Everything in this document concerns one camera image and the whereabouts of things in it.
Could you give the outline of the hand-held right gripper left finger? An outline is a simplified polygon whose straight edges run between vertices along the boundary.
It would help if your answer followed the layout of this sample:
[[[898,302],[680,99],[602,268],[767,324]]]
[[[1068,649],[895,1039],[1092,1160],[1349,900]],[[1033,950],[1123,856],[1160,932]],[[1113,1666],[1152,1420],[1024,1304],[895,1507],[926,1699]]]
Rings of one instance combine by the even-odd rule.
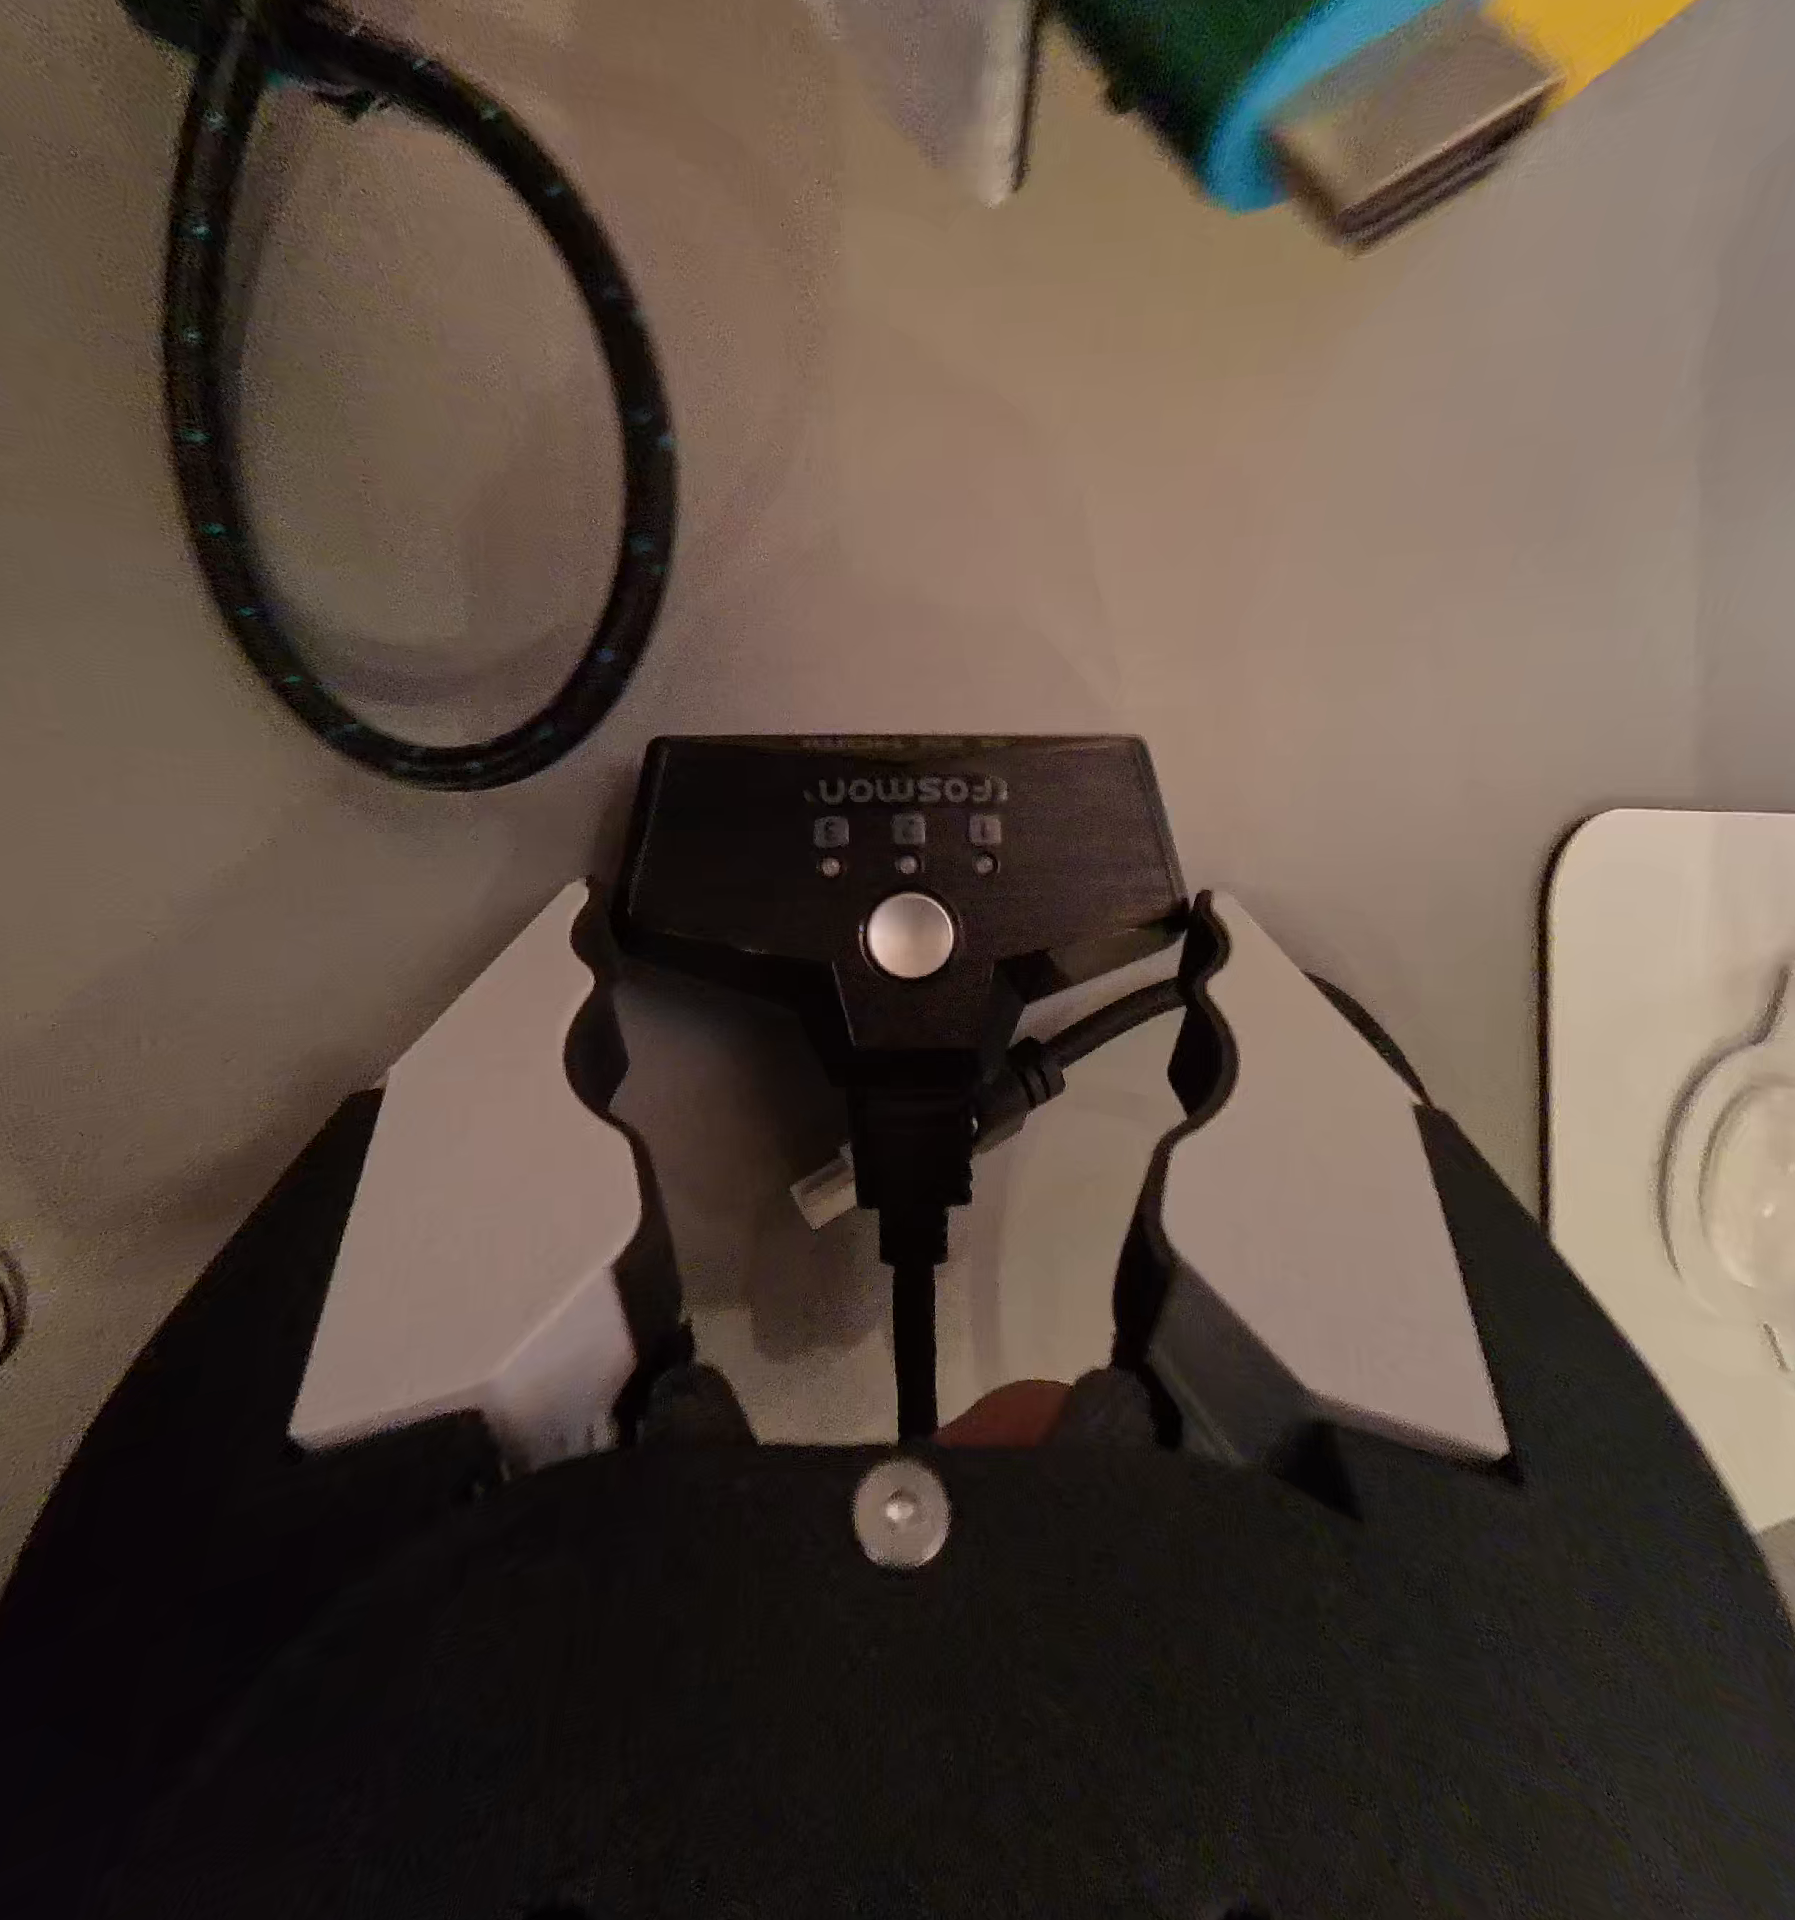
[[[684,1333],[668,1224],[615,1117],[625,1050],[591,880],[555,891],[383,1076],[286,1433],[468,1414],[510,1469],[612,1450]]]

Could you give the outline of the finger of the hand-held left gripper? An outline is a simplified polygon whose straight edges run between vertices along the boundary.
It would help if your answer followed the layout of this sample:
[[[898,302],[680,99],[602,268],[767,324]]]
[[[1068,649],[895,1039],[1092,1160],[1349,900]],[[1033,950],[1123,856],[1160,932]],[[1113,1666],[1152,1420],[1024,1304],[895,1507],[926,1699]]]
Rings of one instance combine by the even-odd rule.
[[[822,25],[908,144],[978,206],[1024,182],[1040,2],[822,2]]]

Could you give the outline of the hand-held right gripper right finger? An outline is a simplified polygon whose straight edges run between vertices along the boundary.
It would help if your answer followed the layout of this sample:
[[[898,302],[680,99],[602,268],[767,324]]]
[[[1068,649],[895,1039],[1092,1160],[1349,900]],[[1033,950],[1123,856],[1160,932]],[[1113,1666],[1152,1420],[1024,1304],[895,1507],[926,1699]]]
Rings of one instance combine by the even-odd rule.
[[[1114,1363],[1175,1444],[1225,1465],[1321,1428],[1472,1469],[1508,1433],[1389,1036],[1228,895],[1179,955],[1160,1139],[1114,1278]]]

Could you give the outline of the black hdmi port box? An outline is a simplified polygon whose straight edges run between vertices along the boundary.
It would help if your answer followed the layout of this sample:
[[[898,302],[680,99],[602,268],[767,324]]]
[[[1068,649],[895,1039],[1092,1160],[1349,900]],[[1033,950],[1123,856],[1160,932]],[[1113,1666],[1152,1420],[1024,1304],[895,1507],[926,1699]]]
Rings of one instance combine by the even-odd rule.
[[[978,1094],[1024,1008],[1170,946],[1186,913],[1137,736],[662,736],[615,935],[797,1014],[881,1257],[916,1273],[972,1198]]]

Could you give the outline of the white board stand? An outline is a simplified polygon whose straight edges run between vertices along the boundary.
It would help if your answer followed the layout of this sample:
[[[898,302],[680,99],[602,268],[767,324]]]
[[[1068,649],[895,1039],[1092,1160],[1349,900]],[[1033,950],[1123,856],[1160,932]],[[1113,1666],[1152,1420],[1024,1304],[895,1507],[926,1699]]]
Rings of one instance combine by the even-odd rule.
[[[1745,1524],[1789,1524],[1795,810],[1603,810],[1544,900],[1547,1224]]]

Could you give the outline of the yellow plastic bin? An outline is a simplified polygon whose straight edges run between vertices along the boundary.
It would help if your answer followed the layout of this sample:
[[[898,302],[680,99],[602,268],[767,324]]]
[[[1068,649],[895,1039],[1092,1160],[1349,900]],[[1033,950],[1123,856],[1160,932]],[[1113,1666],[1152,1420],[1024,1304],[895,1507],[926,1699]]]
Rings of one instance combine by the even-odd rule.
[[[1692,2],[1482,2],[1482,9],[1554,73],[1560,105],[1628,60]]]

